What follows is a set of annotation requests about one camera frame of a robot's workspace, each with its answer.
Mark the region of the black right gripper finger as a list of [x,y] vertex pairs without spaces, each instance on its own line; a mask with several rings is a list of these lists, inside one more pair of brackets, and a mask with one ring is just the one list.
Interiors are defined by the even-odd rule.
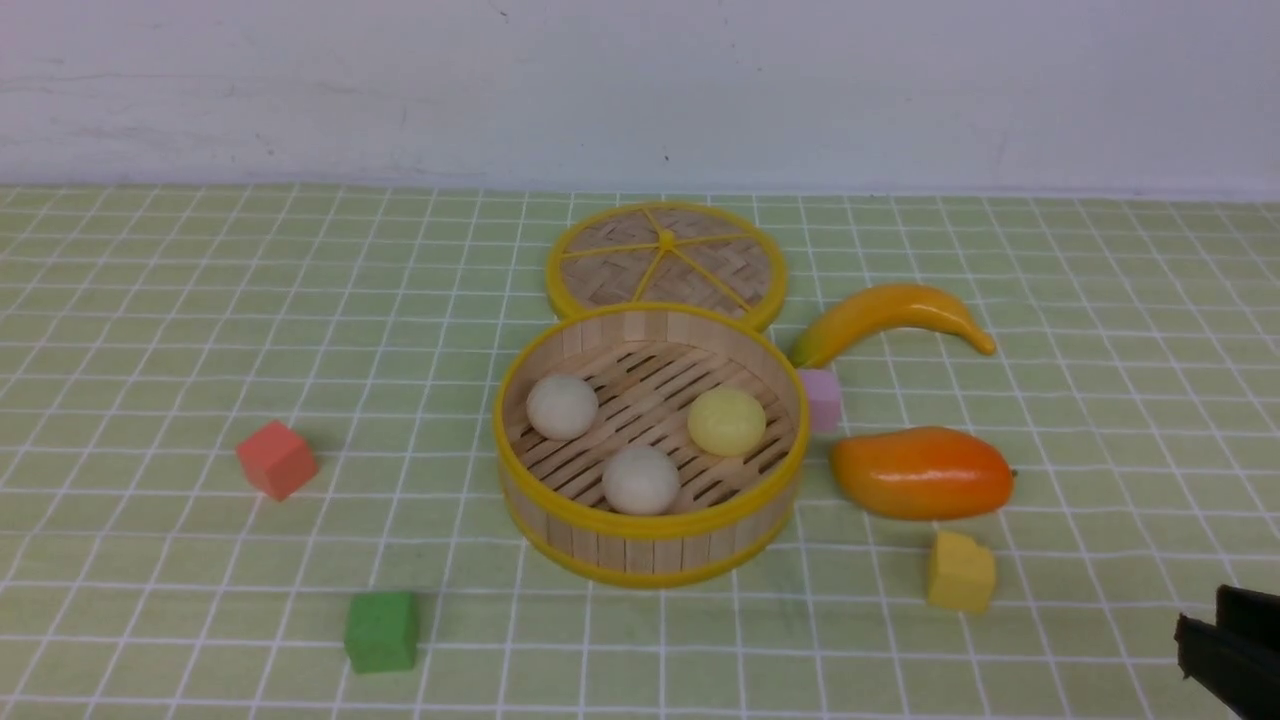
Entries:
[[1279,597],[1220,585],[1215,593],[1215,625],[1240,641],[1279,651]]

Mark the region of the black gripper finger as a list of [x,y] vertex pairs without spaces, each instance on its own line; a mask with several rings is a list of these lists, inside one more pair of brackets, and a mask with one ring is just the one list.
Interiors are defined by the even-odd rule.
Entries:
[[1176,662],[1240,719],[1279,717],[1277,651],[1199,619],[1178,618]]

